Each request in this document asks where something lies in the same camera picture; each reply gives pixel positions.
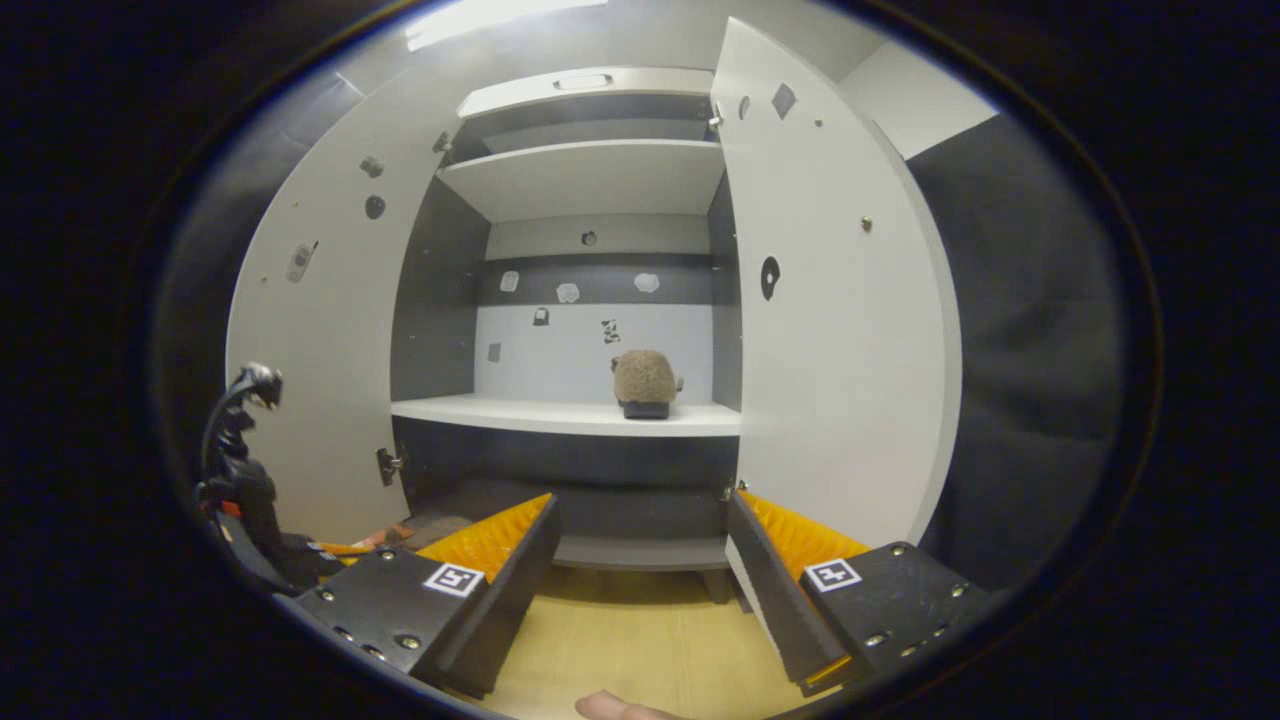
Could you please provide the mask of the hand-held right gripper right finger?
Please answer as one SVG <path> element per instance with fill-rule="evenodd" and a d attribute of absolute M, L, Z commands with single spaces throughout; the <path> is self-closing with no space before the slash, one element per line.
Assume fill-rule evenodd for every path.
<path fill-rule="evenodd" d="M 896 673 L 989 606 L 986 589 L 905 541 L 872 548 L 745 489 L 727 503 L 730 566 L 806 697 Z"/>

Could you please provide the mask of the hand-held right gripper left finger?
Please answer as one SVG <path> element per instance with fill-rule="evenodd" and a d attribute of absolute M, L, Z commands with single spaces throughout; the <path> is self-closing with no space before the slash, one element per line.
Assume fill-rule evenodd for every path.
<path fill-rule="evenodd" d="M 559 505 L 545 493 L 421 550 L 352 551 L 279 603 L 372 664 L 483 698 L 552 565 Z"/>

